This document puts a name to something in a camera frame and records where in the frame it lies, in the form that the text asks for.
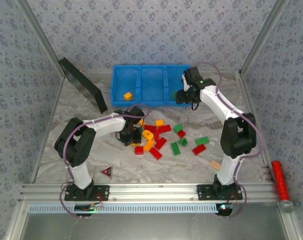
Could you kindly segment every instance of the patterned wall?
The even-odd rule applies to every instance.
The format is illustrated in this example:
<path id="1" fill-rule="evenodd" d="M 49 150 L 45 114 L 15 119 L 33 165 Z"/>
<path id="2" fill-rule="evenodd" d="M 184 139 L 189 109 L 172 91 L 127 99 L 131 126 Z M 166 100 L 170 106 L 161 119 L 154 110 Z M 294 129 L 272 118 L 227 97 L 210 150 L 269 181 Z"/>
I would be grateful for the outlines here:
<path id="1" fill-rule="evenodd" d="M 303 0 L 290 0 L 246 76 L 303 226 Z"/>
<path id="2" fill-rule="evenodd" d="M 275 0 L 29 0 L 59 58 L 83 70 L 207 60 L 239 69 Z"/>
<path id="3" fill-rule="evenodd" d="M 0 239 L 30 181 L 60 77 L 14 0 L 0 4 Z"/>

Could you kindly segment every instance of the green lego brick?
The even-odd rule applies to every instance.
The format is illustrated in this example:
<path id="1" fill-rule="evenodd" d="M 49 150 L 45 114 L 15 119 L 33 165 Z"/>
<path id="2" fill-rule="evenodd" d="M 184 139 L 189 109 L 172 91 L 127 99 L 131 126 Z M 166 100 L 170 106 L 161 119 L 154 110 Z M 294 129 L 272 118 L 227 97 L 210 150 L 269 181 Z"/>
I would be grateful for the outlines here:
<path id="1" fill-rule="evenodd" d="M 209 142 L 210 142 L 210 140 L 208 139 L 207 136 L 202 137 L 202 138 L 198 138 L 198 139 L 196 140 L 197 146 L 202 145 L 202 144 L 208 144 Z"/>
<path id="2" fill-rule="evenodd" d="M 181 124 L 176 125 L 173 128 L 173 131 L 177 134 L 180 130 L 183 130 L 183 126 Z"/>
<path id="3" fill-rule="evenodd" d="M 187 142 L 186 138 L 183 137 L 183 138 L 179 139 L 178 143 L 180 145 L 182 145 L 183 147 L 185 147 L 188 142 Z"/>
<path id="4" fill-rule="evenodd" d="M 174 156 L 178 156 L 179 154 L 181 154 L 181 151 L 176 142 L 170 144 L 170 146 L 171 146 L 171 150 L 172 150 L 172 153 Z"/>

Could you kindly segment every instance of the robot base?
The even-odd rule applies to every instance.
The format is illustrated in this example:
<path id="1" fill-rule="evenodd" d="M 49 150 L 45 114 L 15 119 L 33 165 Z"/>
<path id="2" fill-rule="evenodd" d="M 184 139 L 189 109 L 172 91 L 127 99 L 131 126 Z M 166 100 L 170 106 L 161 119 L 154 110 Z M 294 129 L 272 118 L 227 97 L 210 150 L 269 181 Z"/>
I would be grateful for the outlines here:
<path id="1" fill-rule="evenodd" d="M 102 197 L 101 201 L 108 201 L 110 194 L 110 186 L 108 185 L 94 185 L 92 181 L 88 187 L 85 189 L 78 188 L 75 184 L 70 185 L 66 189 L 65 201 L 91 201 L 98 202 L 100 201 L 100 196 Z"/>
<path id="2" fill-rule="evenodd" d="M 241 187 L 236 183 L 222 185 L 215 175 L 213 184 L 197 185 L 197 194 L 199 201 L 208 200 L 242 200 Z"/>

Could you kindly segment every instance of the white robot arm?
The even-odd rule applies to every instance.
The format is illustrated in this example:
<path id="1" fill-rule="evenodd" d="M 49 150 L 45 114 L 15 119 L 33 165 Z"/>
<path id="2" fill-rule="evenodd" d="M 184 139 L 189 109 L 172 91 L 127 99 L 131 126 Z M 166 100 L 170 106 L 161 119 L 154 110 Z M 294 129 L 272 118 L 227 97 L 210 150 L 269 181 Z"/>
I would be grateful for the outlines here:
<path id="1" fill-rule="evenodd" d="M 253 124 L 255 124 L 255 117 L 251 113 L 243 113 L 237 109 L 219 90 L 217 91 L 216 83 L 212 79 L 203 79 L 200 76 L 197 67 L 184 71 L 181 81 L 184 89 L 177 92 L 176 103 L 199 104 L 203 102 L 211 108 L 223 124 L 220 145 L 224 156 L 221 168 L 215 176 L 214 185 L 217 185 L 217 194 L 220 195 L 219 192 L 222 192 L 224 195 L 224 189 L 228 192 L 228 186 L 232 186 L 237 179 L 242 164 L 240 158 L 249 154 L 256 146 L 255 130 L 235 111 L 248 118 Z"/>
<path id="2" fill-rule="evenodd" d="M 85 190 L 94 184 L 86 165 L 86 159 L 90 154 L 94 138 L 99 138 L 110 133 L 119 133 L 119 140 L 125 146 L 132 143 L 141 143 L 141 134 L 139 129 L 135 128 L 134 125 L 143 116 L 143 111 L 139 107 L 134 106 L 130 111 L 117 110 L 108 116 L 93 120 L 81 121 L 75 117 L 68 122 L 57 139 L 54 148 L 59 156 L 63 158 L 67 139 L 74 129 L 80 125 L 84 125 L 75 133 L 76 137 L 80 136 L 79 139 L 71 138 L 65 151 L 66 160 L 69 163 L 69 169 L 74 180 L 73 184 L 79 190 Z"/>

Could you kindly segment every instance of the white marble surface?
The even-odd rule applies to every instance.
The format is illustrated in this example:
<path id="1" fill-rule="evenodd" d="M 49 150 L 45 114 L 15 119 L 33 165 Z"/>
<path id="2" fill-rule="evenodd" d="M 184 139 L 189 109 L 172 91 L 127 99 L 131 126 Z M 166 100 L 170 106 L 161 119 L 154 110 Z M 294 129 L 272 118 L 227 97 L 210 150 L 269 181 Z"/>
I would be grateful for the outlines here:
<path id="1" fill-rule="evenodd" d="M 216 74 L 208 74 L 208 77 L 215 82 L 219 80 Z M 119 109 L 111 106 L 109 98 L 111 80 L 97 79 L 94 74 L 88 78 L 97 82 L 96 85 L 102 91 L 108 111 L 102 115 L 66 80 L 41 157 L 36 183 L 63 183 L 70 180 L 63 160 L 54 150 L 54 144 L 71 118 L 95 119 Z M 244 98 L 235 79 L 224 79 L 221 92 L 236 107 L 246 111 Z M 211 109 L 205 104 L 200 104 L 196 111 L 191 111 L 190 107 L 153 107 L 145 121 L 153 125 L 157 119 L 163 119 L 165 124 L 170 124 L 172 128 L 178 123 L 183 125 L 188 145 L 180 146 L 181 154 L 173 156 L 170 143 L 179 140 L 173 131 L 161 135 L 167 139 L 167 144 L 160 150 L 163 157 L 159 161 L 148 152 L 143 156 L 136 156 L 134 147 L 124 146 L 115 138 L 114 133 L 105 135 L 95 139 L 87 159 L 89 173 L 95 183 L 211 183 L 213 181 L 217 172 L 209 166 L 209 163 L 212 160 L 222 162 L 220 137 L 223 125 Z M 204 152 L 194 156 L 192 149 L 196 147 L 195 140 L 204 136 L 209 137 L 210 143 L 206 145 L 207 149 Z M 110 165 L 113 165 L 112 179 L 100 173 Z M 239 181 L 261 182 L 262 165 L 261 158 L 245 161 L 239 171 Z"/>

